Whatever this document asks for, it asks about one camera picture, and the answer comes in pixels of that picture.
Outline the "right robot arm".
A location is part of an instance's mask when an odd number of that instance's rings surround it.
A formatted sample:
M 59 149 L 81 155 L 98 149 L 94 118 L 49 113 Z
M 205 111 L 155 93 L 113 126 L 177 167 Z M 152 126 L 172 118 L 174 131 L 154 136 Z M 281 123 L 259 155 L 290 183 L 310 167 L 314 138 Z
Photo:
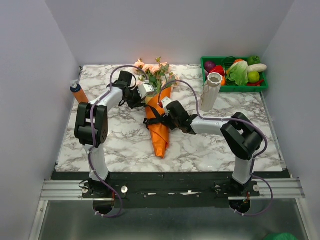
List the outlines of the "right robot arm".
M 196 114 L 190 115 L 179 101 L 165 97 L 160 107 L 170 128 L 180 129 L 185 134 L 208 134 L 224 137 L 231 152 L 235 155 L 235 166 L 230 181 L 230 191 L 241 196 L 248 190 L 252 179 L 251 171 L 254 154 L 265 139 L 263 133 L 256 128 L 240 112 L 227 118 L 204 118 Z

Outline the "pink flower bouquet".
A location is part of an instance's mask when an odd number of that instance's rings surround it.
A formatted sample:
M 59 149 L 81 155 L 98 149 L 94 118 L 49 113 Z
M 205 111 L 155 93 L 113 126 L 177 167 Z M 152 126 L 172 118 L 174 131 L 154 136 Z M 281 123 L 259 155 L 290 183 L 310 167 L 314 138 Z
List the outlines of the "pink flower bouquet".
M 146 64 L 142 59 L 138 59 L 134 66 L 133 71 L 138 75 L 137 84 L 149 84 L 154 88 L 154 92 L 151 96 L 155 96 L 159 93 L 162 87 L 173 81 L 179 80 L 177 74 L 171 71 L 171 66 L 167 62 L 161 62 L 161 57 L 156 58 L 156 64 Z

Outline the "orange paper flower wrap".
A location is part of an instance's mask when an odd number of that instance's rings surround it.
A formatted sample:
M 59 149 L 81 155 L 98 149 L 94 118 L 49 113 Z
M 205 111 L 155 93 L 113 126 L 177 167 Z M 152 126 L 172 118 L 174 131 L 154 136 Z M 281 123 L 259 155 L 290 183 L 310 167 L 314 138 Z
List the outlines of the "orange paper flower wrap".
M 170 98 L 171 92 L 172 92 L 172 87 L 168 87 L 168 88 L 164 89 L 161 92 L 160 100 L 162 100 L 165 97 Z M 158 105 L 158 96 L 159 96 L 159 94 L 157 94 L 153 97 L 147 96 L 146 97 L 146 104 L 155 108 L 155 110 L 159 113 L 159 115 L 163 115 L 165 113 L 165 111 L 163 108 L 161 108 Z M 153 111 L 150 107 L 145 108 L 145 114 L 146 114 L 146 118 L 148 120 L 156 118 L 155 114 L 153 113 Z M 166 150 L 169 147 L 169 143 L 170 143 L 169 128 L 161 123 L 156 123 L 156 124 L 152 124 L 152 125 L 148 126 L 148 129 L 149 129 L 150 136 L 151 136 L 154 154 L 156 157 L 163 159 L 165 157 Z

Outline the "black ribbon gold lettering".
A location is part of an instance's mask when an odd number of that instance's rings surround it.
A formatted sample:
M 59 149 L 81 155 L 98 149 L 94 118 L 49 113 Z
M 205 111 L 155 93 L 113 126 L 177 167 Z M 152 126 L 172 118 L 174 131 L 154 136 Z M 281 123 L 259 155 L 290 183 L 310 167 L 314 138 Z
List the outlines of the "black ribbon gold lettering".
M 162 120 L 161 115 L 163 115 L 163 114 L 159 114 L 159 112 L 154 107 L 152 107 L 150 105 L 145 104 L 145 107 L 147 109 L 150 109 L 152 111 L 152 113 L 154 114 L 154 117 L 144 119 L 143 124 L 145 124 L 146 128 L 149 129 L 149 126 L 151 126 L 151 125 L 162 124 L 161 123 L 161 120 Z

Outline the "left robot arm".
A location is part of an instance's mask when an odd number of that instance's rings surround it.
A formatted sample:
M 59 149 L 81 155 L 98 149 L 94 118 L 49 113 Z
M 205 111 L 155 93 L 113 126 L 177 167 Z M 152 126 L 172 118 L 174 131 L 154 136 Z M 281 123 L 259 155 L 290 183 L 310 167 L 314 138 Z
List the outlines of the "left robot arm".
M 118 80 L 110 81 L 106 90 L 95 100 L 81 102 L 77 107 L 74 135 L 84 147 L 89 164 L 89 185 L 101 198 L 115 191 L 106 182 L 109 170 L 105 161 L 104 143 L 108 137 L 108 113 L 114 107 L 127 103 L 132 109 L 144 105 L 145 98 L 155 91 L 147 83 L 138 83 L 136 77 L 121 71 Z

